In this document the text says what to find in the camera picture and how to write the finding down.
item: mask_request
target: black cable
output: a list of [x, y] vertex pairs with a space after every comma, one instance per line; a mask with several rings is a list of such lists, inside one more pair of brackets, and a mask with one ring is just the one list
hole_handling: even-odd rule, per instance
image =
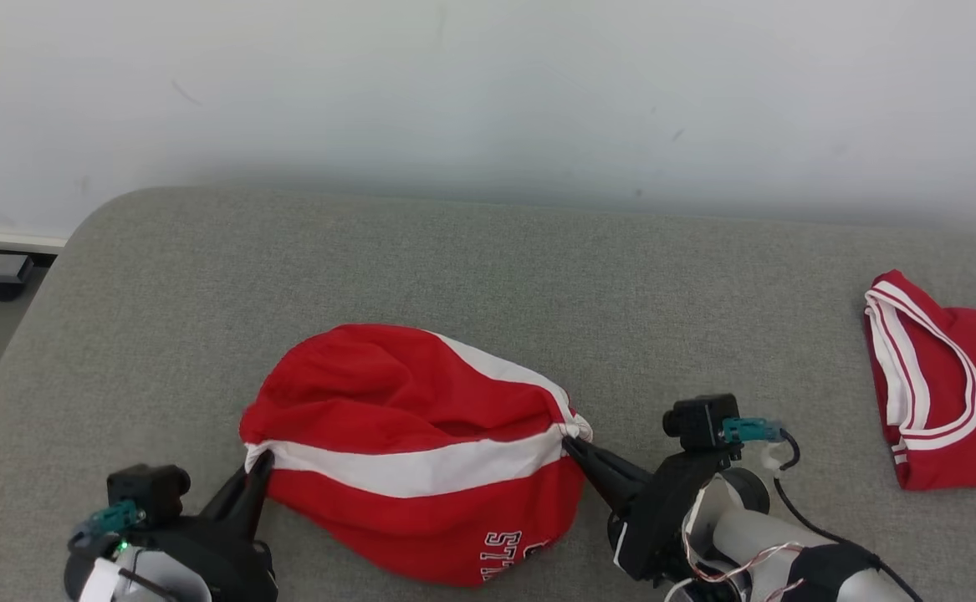
[[142, 575], [132, 573], [127, 569], [120, 569], [120, 576], [121, 578], [132, 580], [132, 582], [135, 582], [149, 591], [154, 592], [154, 594], [159, 595], [160, 599], [163, 599], [164, 602], [179, 602], [179, 599], [175, 597], [175, 595], [171, 594], [171, 591], [156, 585], [156, 583], [151, 582], [149, 579], [143, 578]]
[[[785, 472], [785, 470], [789, 470], [790, 468], [796, 466], [797, 462], [800, 462], [800, 446], [799, 443], [796, 442], [796, 439], [794, 439], [793, 436], [789, 434], [789, 431], [786, 431], [784, 428], [782, 428], [781, 430], [781, 436], [783, 439], [788, 441], [789, 445], [792, 446], [793, 448], [792, 460], [789, 460], [785, 464], [781, 465], [781, 472]], [[778, 495], [781, 497], [781, 502], [785, 503], [785, 507], [789, 509], [790, 512], [793, 513], [793, 517], [796, 517], [797, 521], [799, 521], [800, 523], [802, 523], [802, 525], [804, 525], [806, 528], [811, 530], [812, 533], [819, 534], [821, 537], [828, 538], [828, 540], [830, 541], [836, 541], [836, 543], [854, 545], [856, 546], [856, 548], [862, 549], [863, 552], [867, 552], [871, 556], [871, 560], [874, 563], [875, 569], [882, 571], [886, 575], [889, 575], [889, 579], [892, 579], [893, 582], [896, 582], [897, 586], [899, 586], [901, 589], [904, 590], [904, 594], [908, 594], [908, 597], [911, 597], [913, 601], [922, 602], [922, 598], [920, 598], [919, 594], [917, 594], [917, 592], [912, 589], [912, 586], [907, 585], [907, 582], [905, 582], [905, 580], [902, 579], [899, 574], [897, 574], [897, 571], [892, 570], [892, 568], [889, 567], [889, 564], [885, 564], [885, 560], [879, 558], [878, 555], [871, 552], [870, 549], [863, 548], [863, 546], [857, 544], [854, 541], [847, 540], [847, 538], [843, 538], [839, 536], [839, 534], [829, 533], [829, 531], [817, 527], [811, 521], [808, 521], [808, 519], [804, 517], [804, 514], [800, 514], [800, 511], [797, 510], [795, 506], [793, 506], [793, 500], [790, 500], [789, 496], [785, 495], [785, 489], [781, 487], [781, 477], [774, 477], [774, 489], [777, 489]]]

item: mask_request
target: cable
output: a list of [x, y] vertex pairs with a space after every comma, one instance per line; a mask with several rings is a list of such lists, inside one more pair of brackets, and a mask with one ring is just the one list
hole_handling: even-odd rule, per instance
[[[770, 548], [763, 549], [763, 551], [755, 554], [755, 556], [748, 560], [747, 563], [741, 564], [740, 567], [724, 573], [713, 575], [699, 568], [699, 565], [695, 563], [695, 560], [692, 558], [694, 551], [692, 549], [691, 541], [689, 541], [689, 534], [692, 531], [692, 525], [695, 521], [695, 517], [699, 512], [699, 506], [701, 506], [703, 503], [704, 492], [706, 491], [708, 484], [709, 483], [705, 483], [699, 488], [699, 492], [697, 496], [695, 496], [695, 502], [692, 503], [692, 509], [689, 511], [689, 515], [687, 515], [687, 521], [682, 525], [682, 544], [685, 546], [685, 559], [687, 560], [687, 564], [689, 564], [690, 570], [695, 575], [695, 579], [702, 580], [702, 582], [705, 583], [728, 583], [729, 586], [733, 587], [733, 590], [736, 590], [736, 584], [734, 584], [732, 581], [735, 576], [750, 571], [751, 568], [755, 567], [755, 565], [766, 563], [771, 556], [774, 556], [774, 554], [777, 554], [778, 552], [790, 551], [800, 553], [804, 551], [804, 546], [798, 544], [798, 542], [789, 541], [778, 545], [771, 545]], [[683, 587], [683, 585], [675, 585], [674, 589], [671, 590], [671, 593], [667, 595], [667, 599], [670, 599], [672, 597], [672, 591], [675, 591], [679, 587]], [[783, 594], [785, 591], [787, 590], [783, 589], [779, 591], [779, 594]]]
[[[90, 555], [90, 553], [86, 552], [85, 549], [80, 548], [79, 545], [75, 545], [83, 538], [83, 536], [85, 536], [85, 533], [76, 533], [68, 540], [68, 552], [72, 553], [74, 556], [89, 560], [92, 564], [97, 561], [98, 557]], [[156, 583], [151, 582], [149, 579], [143, 578], [142, 575], [137, 574], [135, 571], [128, 571], [123, 567], [117, 567], [117, 569], [118, 570], [116, 572], [120, 573], [121, 578], [132, 580], [132, 582], [135, 582], [151, 591], [152, 594], [159, 595], [160, 599], [163, 599], [164, 602], [179, 602], [179, 599], [175, 597], [171, 591], [164, 589], [160, 585], [156, 585]]]
[[767, 595], [766, 599], [764, 599], [763, 602], [774, 602], [774, 600], [777, 599], [779, 595], [785, 594], [786, 591], [792, 591], [797, 587], [800, 587], [801, 585], [804, 585], [804, 579], [797, 579], [796, 582], [790, 583], [785, 587], [778, 587], [778, 589], [771, 591], [770, 595]]
[[674, 586], [670, 588], [670, 591], [667, 591], [667, 597], [663, 598], [662, 602], [670, 602], [670, 599], [674, 597], [674, 594], [677, 594], [678, 591], [685, 589], [685, 586], [689, 585], [691, 582], [692, 578], [679, 580], [679, 582], [675, 583]]
[[[781, 465], [781, 472], [785, 472], [785, 470], [789, 470], [790, 468], [796, 466], [797, 462], [800, 462], [800, 446], [799, 443], [796, 442], [796, 439], [794, 439], [793, 436], [789, 434], [789, 431], [786, 431], [784, 428], [782, 428], [781, 430], [781, 437], [786, 441], [788, 441], [789, 445], [792, 446], [793, 448], [792, 460], [789, 460], [785, 464]], [[882, 571], [886, 575], [889, 575], [889, 579], [892, 579], [893, 582], [896, 582], [897, 586], [899, 586], [901, 589], [904, 590], [904, 594], [908, 594], [908, 597], [911, 597], [913, 601], [922, 602], [922, 598], [920, 598], [919, 594], [917, 594], [917, 592], [912, 589], [912, 586], [907, 585], [907, 582], [905, 582], [905, 580], [902, 579], [899, 574], [897, 574], [897, 571], [893, 571], [892, 568], [889, 567], [889, 564], [885, 564], [885, 561], [881, 560], [881, 558], [879, 558], [876, 554], [871, 552], [870, 549], [863, 548], [863, 546], [857, 544], [854, 541], [848, 540], [848, 538], [843, 538], [839, 536], [839, 534], [829, 533], [829, 531], [817, 527], [811, 521], [808, 521], [808, 519], [804, 517], [804, 514], [800, 514], [800, 511], [797, 510], [795, 506], [793, 506], [793, 500], [790, 500], [789, 496], [785, 495], [785, 489], [781, 487], [781, 477], [774, 476], [774, 489], [777, 489], [778, 495], [781, 496], [781, 502], [785, 503], [785, 507], [789, 509], [790, 512], [793, 513], [793, 517], [796, 517], [797, 521], [799, 521], [801, 525], [804, 525], [806, 528], [811, 530], [812, 533], [819, 534], [821, 537], [828, 538], [828, 540], [830, 541], [836, 541], [836, 543], [854, 545], [856, 546], [856, 548], [862, 549], [863, 552], [870, 554], [875, 569]], [[784, 594], [784, 591], [775, 592], [774, 595], [778, 595], [778, 594]]]

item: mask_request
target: white wall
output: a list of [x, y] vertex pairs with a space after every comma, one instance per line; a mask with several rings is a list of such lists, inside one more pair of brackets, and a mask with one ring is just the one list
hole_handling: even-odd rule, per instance
[[976, 228], [976, 0], [0, 1], [0, 232], [216, 179]]

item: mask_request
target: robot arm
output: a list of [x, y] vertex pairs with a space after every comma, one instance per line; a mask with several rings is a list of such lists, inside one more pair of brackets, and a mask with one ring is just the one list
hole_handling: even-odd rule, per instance
[[198, 515], [182, 514], [190, 477], [136, 465], [106, 479], [108, 509], [68, 542], [64, 590], [78, 602], [274, 602], [267, 545], [255, 540], [273, 455], [239, 466]]
[[578, 462], [611, 507], [607, 537], [614, 564], [633, 579], [664, 580], [683, 587], [694, 602], [886, 601], [919, 599], [894, 580], [877, 556], [805, 521], [775, 481], [783, 502], [801, 527], [768, 517], [769, 492], [739, 460], [744, 441], [789, 439], [785, 430], [761, 420], [739, 419], [732, 395], [679, 401], [663, 417], [682, 453], [668, 457], [654, 473], [579, 439], [565, 439]]

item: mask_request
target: white cable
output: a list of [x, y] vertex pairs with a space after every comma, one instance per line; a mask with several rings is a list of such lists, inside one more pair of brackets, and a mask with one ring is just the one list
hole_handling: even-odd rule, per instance
[[678, 591], [685, 588], [685, 586], [691, 582], [692, 578], [679, 580], [679, 582], [675, 583], [674, 586], [670, 588], [670, 591], [667, 591], [667, 597], [663, 598], [662, 602], [670, 602], [670, 598], [674, 597], [674, 594], [677, 594]]
[[786, 591], [792, 591], [797, 587], [800, 587], [801, 585], [804, 585], [804, 579], [797, 579], [796, 582], [794, 583], [790, 583], [785, 587], [771, 591], [770, 595], [767, 595], [766, 599], [764, 599], [763, 602], [774, 602], [774, 600], [777, 599], [779, 595], [785, 594]]
[[[770, 443], [770, 446], [767, 447], [770, 448], [771, 446], [775, 446], [775, 443]], [[767, 450], [764, 450], [763, 452], [763, 461], [764, 461], [764, 465], [766, 465], [767, 461], [777, 462], [778, 465], [781, 465], [781, 462], [778, 462], [777, 460], [772, 458], [770, 454], [767, 452]], [[737, 567], [736, 569], [733, 569], [731, 571], [726, 571], [725, 573], [722, 573], [720, 575], [710, 575], [705, 573], [697, 566], [697, 564], [695, 564], [695, 561], [692, 559], [693, 549], [692, 549], [691, 542], [689, 541], [689, 536], [692, 533], [692, 527], [695, 523], [695, 517], [699, 512], [699, 506], [701, 506], [701, 504], [703, 503], [704, 492], [706, 492], [706, 489], [707, 489], [707, 485], [704, 485], [704, 487], [699, 488], [699, 491], [697, 492], [697, 496], [695, 496], [695, 500], [692, 503], [692, 509], [689, 511], [689, 515], [687, 515], [687, 519], [685, 523], [682, 525], [682, 543], [683, 545], [685, 545], [685, 558], [687, 560], [687, 563], [689, 564], [689, 568], [692, 569], [693, 573], [695, 573], [697, 579], [707, 583], [723, 583], [726, 582], [726, 580], [732, 579], [734, 576], [739, 575], [740, 573], [750, 570], [751, 568], [755, 567], [755, 565], [766, 563], [766, 561], [770, 559], [771, 556], [774, 556], [774, 554], [777, 554], [778, 552], [789, 551], [789, 552], [798, 553], [801, 551], [801, 549], [804, 549], [804, 546], [800, 545], [799, 542], [795, 542], [795, 541], [780, 543], [778, 545], [771, 545], [769, 546], [769, 548], [762, 549], [762, 551], [760, 551], [758, 554], [756, 554], [750, 560], [748, 560], [747, 563], [741, 564], [740, 567]], [[780, 590], [778, 592], [775, 592], [775, 594], [784, 594], [785, 591], [787, 590]]]

